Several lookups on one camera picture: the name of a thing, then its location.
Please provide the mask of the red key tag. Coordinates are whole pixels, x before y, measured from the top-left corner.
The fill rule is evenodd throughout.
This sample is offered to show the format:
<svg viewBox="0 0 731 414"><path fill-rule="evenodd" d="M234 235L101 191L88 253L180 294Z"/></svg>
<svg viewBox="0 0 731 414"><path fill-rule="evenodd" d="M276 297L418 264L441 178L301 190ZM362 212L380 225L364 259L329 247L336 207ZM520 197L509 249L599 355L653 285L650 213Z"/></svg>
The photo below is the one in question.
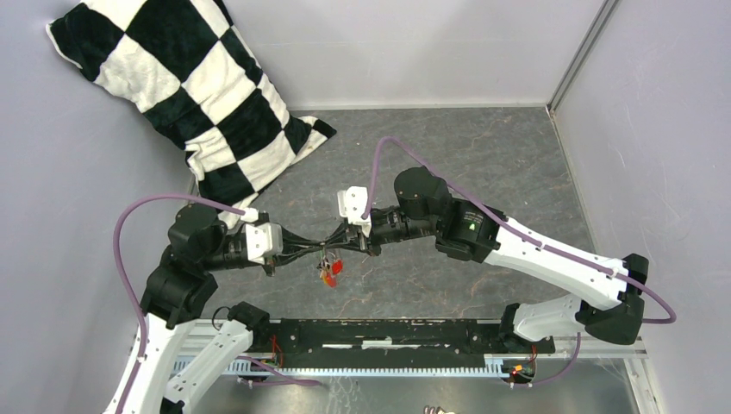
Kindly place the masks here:
<svg viewBox="0 0 731 414"><path fill-rule="evenodd" d="M342 269L343 262L341 259L324 260L321 263L321 280L326 286L335 288L338 285L337 276L342 272Z"/></svg>

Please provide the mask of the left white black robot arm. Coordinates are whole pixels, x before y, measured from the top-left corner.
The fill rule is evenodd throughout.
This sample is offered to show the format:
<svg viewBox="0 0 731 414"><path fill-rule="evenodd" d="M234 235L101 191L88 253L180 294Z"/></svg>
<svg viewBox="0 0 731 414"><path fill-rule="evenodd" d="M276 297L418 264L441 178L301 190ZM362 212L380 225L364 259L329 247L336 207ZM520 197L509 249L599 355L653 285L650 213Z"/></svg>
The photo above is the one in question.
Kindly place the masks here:
<svg viewBox="0 0 731 414"><path fill-rule="evenodd" d="M138 331L122 379L106 408L108 413L192 413L202 397L245 352L265 349L266 357L249 362L276 376L274 385L318 386L313 379L282 373L284 349L265 311L240 302L227 307L214 338L179 373L172 373L184 341L217 290L213 270L262 266L267 273L293 259L290 241L277 224L255 209L234 209L242 221L235 233L218 216L220 204L193 196L168 231L169 245L136 296L122 262L122 227L131 213L152 198L140 199L117 219L113 233L116 268L133 305Z"/></svg>

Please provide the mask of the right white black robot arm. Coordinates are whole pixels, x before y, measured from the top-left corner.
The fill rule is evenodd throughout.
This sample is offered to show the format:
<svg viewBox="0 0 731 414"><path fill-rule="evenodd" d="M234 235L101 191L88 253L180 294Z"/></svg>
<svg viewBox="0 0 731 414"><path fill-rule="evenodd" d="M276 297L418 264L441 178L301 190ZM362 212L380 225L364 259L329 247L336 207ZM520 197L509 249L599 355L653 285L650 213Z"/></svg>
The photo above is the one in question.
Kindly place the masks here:
<svg viewBox="0 0 731 414"><path fill-rule="evenodd" d="M631 283L646 281L646 258L612 259L540 235L499 210L454 197L425 167L400 172L394 191L398 204L387 209L368 208L363 186L338 191L348 248L378 255L384 244L432 236L451 259L506 267L567 292L507 306L497 330L504 349L519 352L530 342L576 333L617 345L636 341L645 302Z"/></svg>

